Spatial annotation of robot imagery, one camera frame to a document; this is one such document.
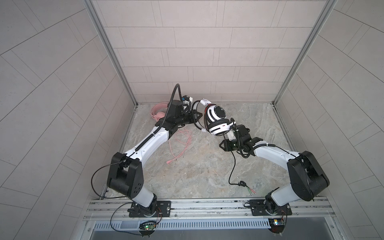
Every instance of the tiled wall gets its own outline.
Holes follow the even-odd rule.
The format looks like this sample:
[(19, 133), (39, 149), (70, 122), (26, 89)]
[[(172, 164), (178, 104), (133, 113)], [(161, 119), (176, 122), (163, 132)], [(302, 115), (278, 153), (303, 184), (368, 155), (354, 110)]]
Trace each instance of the tiled wall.
[(92, 2), (139, 102), (271, 102), (325, 3)]
[(277, 104), (350, 239), (384, 239), (384, 1), (339, 0)]
[(2, 0), (0, 23), (0, 238), (69, 239), (134, 105), (81, 0)]

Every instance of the robotic arm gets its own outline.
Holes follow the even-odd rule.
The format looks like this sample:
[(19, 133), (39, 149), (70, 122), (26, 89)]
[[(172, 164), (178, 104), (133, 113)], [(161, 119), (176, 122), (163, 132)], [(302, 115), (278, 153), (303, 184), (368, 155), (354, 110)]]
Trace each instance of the robotic arm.
[[(177, 88), (180, 100), (173, 100)], [(206, 106), (204, 114), (197, 112), (199, 103)], [(203, 115), (204, 126), (199, 123)], [(140, 212), (145, 216), (154, 215), (157, 197), (144, 187), (142, 169), (147, 159), (161, 144), (171, 138), (180, 126), (192, 123), (203, 132), (208, 131), (215, 136), (226, 134), (228, 139), (219, 145), (224, 151), (237, 151), (244, 158), (250, 155), (263, 157), (288, 171), (290, 184), (271, 191), (264, 201), (264, 208), (271, 215), (276, 215), (279, 207), (289, 202), (299, 199), (312, 200), (329, 185), (327, 176), (310, 152), (288, 151), (261, 138), (251, 138), (249, 129), (244, 125), (236, 125), (233, 118), (228, 120), (225, 117), (224, 109), (206, 99), (192, 104), (191, 97), (181, 96), (180, 86), (177, 84), (164, 118), (161, 118), (147, 137), (135, 147), (124, 154), (117, 152), (112, 157), (107, 186), (139, 204)]]

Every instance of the pink cable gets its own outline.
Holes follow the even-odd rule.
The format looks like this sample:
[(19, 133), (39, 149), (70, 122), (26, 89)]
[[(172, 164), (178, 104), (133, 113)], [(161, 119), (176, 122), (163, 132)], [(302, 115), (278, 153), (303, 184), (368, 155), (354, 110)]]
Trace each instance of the pink cable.
[[(182, 134), (184, 134), (185, 136), (187, 136), (187, 137), (188, 137), (187, 142), (182, 142), (182, 141), (180, 141), (179, 139), (177, 139), (176, 136), (177, 136), (178, 133), (182, 133)], [(167, 164), (170, 164), (170, 163), (171, 163), (173, 160), (175, 160), (176, 158), (181, 157), (181, 155), (183, 155), (184, 152), (187, 150), (187, 148), (191, 145), (191, 142), (192, 142), (192, 131), (191, 131), (191, 130), (187, 130), (187, 129), (185, 129), (185, 128), (184, 128), (184, 130), (182, 130), (182, 131), (177, 130), (177, 132), (176, 132), (176, 134), (175, 134), (175, 138), (176, 138), (176, 140), (178, 140), (179, 142), (185, 144), (185, 147), (184, 147), (184, 150), (183, 150), (179, 155), (175, 156), (175, 155), (173, 154), (173, 152), (172, 152), (172, 147), (171, 147), (171, 145), (170, 145), (170, 139), (169, 139), (169, 148), (170, 148), (170, 152), (172, 153), (172, 155), (174, 156), (174, 158), (171, 159), (171, 160), (168, 160), (168, 161), (167, 161)]]

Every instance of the marble floor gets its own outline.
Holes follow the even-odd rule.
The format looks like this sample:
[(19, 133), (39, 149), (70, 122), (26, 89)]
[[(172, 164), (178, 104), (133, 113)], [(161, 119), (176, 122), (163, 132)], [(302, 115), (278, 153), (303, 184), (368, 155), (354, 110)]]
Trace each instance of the marble floor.
[[(138, 106), (124, 151), (134, 147), (153, 128), (155, 120), (149, 111), (153, 104)], [(277, 121), (273, 106), (268, 103), (222, 103), (227, 117), (250, 128), (251, 137), (260, 137), (269, 143), (289, 149), (288, 143)], [(169, 140), (152, 154), (144, 166), (144, 185), (160, 199), (165, 198), (219, 198), (250, 197), (245, 187), (229, 185), (228, 178), (233, 167), (233, 156), (219, 148), (223, 137), (213, 136), (198, 130), (193, 124), (185, 127), (192, 131), (192, 143), (184, 155), (173, 159)], [(181, 141), (183, 134), (177, 137)], [(177, 156), (184, 145), (171, 137), (172, 150)], [(236, 167), (231, 183), (240, 180), (253, 188), (258, 196), (265, 196), (277, 187), (289, 183), (289, 175), (282, 167), (259, 157), (242, 158), (235, 153)], [(121, 194), (108, 189), (106, 196)]]

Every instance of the beige tile wall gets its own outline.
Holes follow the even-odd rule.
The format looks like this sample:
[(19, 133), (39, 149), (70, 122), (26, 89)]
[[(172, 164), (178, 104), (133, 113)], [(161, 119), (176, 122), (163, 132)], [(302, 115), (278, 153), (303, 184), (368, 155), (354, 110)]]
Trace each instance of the beige tile wall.
[(277, 109), (349, 239), (384, 239), (384, 2), (339, 0)]
[(69, 240), (134, 104), (81, 0), (0, 12), (0, 239)]
[(139, 102), (271, 102), (324, 3), (93, 0)]

